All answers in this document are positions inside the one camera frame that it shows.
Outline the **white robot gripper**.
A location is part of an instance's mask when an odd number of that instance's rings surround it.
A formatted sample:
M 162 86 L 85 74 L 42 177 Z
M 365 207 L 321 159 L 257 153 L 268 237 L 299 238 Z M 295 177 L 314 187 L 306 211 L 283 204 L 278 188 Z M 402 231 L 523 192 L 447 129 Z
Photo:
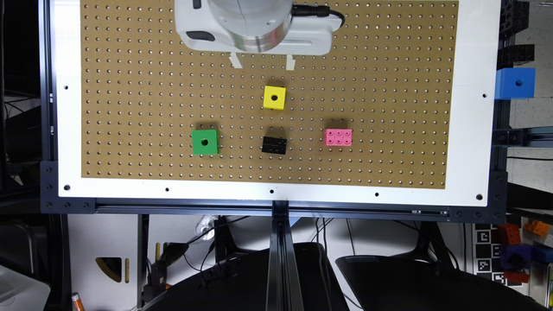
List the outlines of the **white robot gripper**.
M 229 52 L 242 69 L 241 55 L 286 54 L 286 70 L 294 70 L 293 55 L 324 55 L 332 46 L 339 17 L 324 5 L 293 0 L 176 0 L 175 29 L 193 50 Z

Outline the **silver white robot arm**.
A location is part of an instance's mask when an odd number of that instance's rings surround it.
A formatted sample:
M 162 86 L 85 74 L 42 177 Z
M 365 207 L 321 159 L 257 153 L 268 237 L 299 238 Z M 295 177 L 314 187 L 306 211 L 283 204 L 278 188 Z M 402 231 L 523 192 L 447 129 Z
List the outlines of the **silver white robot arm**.
M 288 71 L 295 69 L 296 55 L 327 54 L 346 21 L 327 5 L 293 0 L 176 0 L 174 13 L 187 47 L 228 53 L 236 68 L 242 67 L 241 53 L 280 54 Z

